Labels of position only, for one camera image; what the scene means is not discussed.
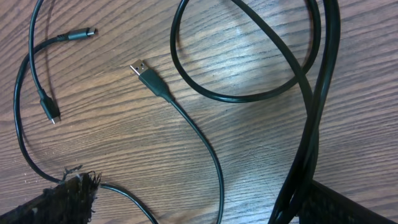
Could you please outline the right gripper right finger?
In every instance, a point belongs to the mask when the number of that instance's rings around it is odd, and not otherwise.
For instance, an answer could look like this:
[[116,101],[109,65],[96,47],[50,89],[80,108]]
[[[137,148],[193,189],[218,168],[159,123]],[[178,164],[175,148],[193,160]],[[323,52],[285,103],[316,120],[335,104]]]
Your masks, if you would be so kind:
[[312,182],[298,219],[300,224],[396,224],[317,181]]

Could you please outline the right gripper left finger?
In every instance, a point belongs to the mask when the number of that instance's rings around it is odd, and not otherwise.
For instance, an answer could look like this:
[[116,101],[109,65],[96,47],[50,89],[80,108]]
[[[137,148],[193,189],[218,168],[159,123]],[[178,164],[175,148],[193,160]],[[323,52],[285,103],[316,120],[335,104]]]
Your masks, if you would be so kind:
[[38,197],[2,214],[1,224],[89,223],[101,174],[90,171],[67,179],[80,168],[65,170],[56,187],[44,189]]

